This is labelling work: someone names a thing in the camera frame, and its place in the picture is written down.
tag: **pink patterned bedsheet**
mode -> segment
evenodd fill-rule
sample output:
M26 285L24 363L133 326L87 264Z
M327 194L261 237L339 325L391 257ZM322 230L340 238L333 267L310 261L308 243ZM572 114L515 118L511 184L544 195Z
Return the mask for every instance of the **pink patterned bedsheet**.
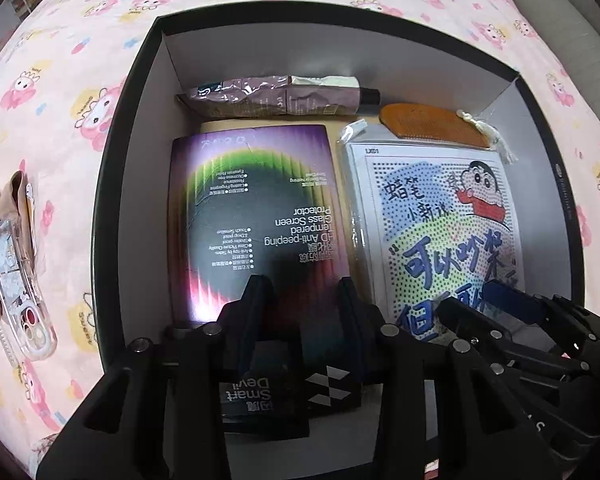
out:
M46 360L11 368L0 345L0 438L33 473L102 374L93 331L91 219L120 89L154 19L245 0L45 0L0 53L0 189L36 188L40 289L58 336ZM311 0L423 23L518 70L554 132L577 204L586 307L600 314L600 122L512 0Z

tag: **phone case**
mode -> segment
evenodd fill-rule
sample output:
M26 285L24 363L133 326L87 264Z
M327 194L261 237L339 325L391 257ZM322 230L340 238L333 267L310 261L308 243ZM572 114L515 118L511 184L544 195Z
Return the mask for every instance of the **phone case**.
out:
M0 298L5 319L20 350L32 361L49 357L58 344L31 262L20 249L20 225L0 219Z

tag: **wooden comb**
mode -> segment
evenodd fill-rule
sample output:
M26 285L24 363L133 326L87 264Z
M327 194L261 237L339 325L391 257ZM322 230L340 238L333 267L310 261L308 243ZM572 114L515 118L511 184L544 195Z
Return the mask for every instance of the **wooden comb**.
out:
M401 139L429 139L458 142L488 148L489 141L455 112L428 105L398 103L380 110L380 122Z

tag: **comb tassel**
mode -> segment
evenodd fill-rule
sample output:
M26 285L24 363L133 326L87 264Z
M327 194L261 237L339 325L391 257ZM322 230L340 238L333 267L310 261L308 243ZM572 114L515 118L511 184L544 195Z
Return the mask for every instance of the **comb tassel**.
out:
M507 141L504 140L504 137L502 137L496 128L484 121L476 121L471 114L468 114L462 110L458 110L456 115L458 115L458 117L460 117L464 122L475 126L476 130L487 137L489 144L496 150L496 152L498 152L500 158L505 164L512 164L518 160L516 155L511 151Z

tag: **bead art pattern sheet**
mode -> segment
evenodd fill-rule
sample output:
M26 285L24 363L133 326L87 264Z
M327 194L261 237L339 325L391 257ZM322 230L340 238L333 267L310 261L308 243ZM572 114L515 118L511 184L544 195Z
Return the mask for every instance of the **bead art pattern sheet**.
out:
M353 143L374 301L429 340L450 294L488 315L482 284L524 287L516 213L499 156L484 150Z

